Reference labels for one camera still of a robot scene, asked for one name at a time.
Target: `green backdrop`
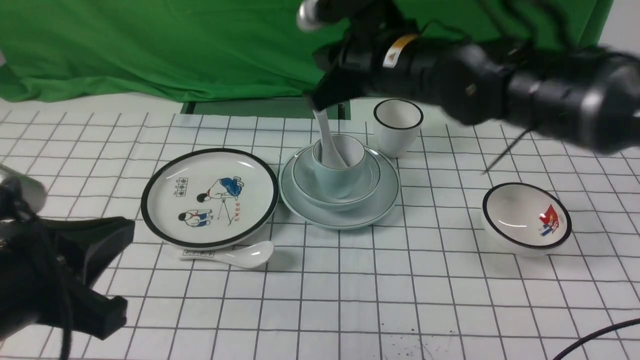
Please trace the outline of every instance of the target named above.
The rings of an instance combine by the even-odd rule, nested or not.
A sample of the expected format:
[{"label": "green backdrop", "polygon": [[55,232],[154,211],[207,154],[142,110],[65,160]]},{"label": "green backdrop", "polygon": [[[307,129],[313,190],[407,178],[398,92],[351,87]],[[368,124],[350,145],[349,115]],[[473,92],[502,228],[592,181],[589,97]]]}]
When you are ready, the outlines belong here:
[{"label": "green backdrop", "polygon": [[[476,40],[497,36],[473,0],[397,2],[420,23],[440,19]],[[142,92],[186,102],[299,95],[321,76],[312,51],[340,38],[345,28],[341,24],[313,34],[300,32],[295,21],[299,3],[0,1],[0,51],[7,60],[0,67],[0,97],[59,101]],[[596,43],[612,0],[557,3],[570,14],[573,39],[582,45]],[[555,46],[550,23],[535,18],[541,27],[540,45]],[[434,26],[428,36],[445,36],[439,31]]]}]

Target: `white cup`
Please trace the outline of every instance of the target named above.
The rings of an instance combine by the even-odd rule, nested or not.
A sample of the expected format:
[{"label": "white cup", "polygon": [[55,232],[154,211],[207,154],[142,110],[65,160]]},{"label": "white cup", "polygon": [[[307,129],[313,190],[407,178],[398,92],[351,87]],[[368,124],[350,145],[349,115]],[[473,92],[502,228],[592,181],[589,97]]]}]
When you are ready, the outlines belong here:
[{"label": "white cup", "polygon": [[378,150],[389,158],[402,156],[420,134],[424,120],[422,110],[402,99],[388,99],[373,109],[376,118],[374,135]]}]

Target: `white grid mat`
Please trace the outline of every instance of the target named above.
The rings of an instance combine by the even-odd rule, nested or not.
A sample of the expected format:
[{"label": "white grid mat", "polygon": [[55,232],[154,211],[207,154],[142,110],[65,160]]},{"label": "white grid mat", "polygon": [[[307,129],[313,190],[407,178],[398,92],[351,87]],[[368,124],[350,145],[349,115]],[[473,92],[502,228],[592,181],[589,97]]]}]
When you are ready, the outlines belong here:
[{"label": "white grid mat", "polygon": [[[274,171],[317,138],[310,119],[35,113],[0,110],[0,161],[49,187],[41,215],[141,220],[147,180],[193,150],[256,154]],[[364,123],[333,131],[363,142]],[[178,261],[142,221],[95,289],[129,300],[127,326],[106,341],[74,336],[72,357],[213,360],[549,360],[578,336],[640,312],[640,151],[613,157],[489,122],[423,129],[398,160],[400,203],[375,226],[326,231],[278,205],[244,245],[272,240],[255,272]],[[520,258],[490,246],[481,200],[522,181],[557,195],[574,236],[560,252]],[[30,326],[3,359],[57,357],[60,333]],[[640,327],[567,359],[638,359]]]}]

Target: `light blue saucer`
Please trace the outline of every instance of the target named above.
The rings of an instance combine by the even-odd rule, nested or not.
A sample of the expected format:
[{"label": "light blue saucer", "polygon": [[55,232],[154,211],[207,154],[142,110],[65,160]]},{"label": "light blue saucer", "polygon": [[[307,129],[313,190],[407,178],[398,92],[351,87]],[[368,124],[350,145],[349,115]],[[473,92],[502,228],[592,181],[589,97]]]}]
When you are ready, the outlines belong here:
[{"label": "light blue saucer", "polygon": [[296,187],[293,180],[293,165],[308,147],[300,149],[282,165],[278,177],[280,196],[285,205],[296,215],[311,224],[326,229],[351,230],[371,225],[394,208],[400,194],[400,180],[391,161],[384,155],[365,147],[380,166],[380,182],[373,194],[355,209],[330,211],[311,204]]}]

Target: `spoon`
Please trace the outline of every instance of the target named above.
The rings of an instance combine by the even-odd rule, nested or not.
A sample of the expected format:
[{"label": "spoon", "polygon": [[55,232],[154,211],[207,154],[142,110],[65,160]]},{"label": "spoon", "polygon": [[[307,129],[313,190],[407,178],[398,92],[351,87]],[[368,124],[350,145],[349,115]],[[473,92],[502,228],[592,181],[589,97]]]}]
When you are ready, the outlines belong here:
[{"label": "spoon", "polygon": [[318,124],[320,125],[320,141],[322,142],[322,151],[320,153],[322,164],[331,168],[346,168],[347,164],[342,159],[342,156],[335,148],[333,138],[331,137],[331,130],[329,130],[329,118],[326,114],[326,110],[316,111],[314,115]]},{"label": "spoon", "polygon": [[209,260],[244,269],[257,268],[269,261],[273,254],[273,243],[262,241],[237,250],[180,250],[180,260]]}]

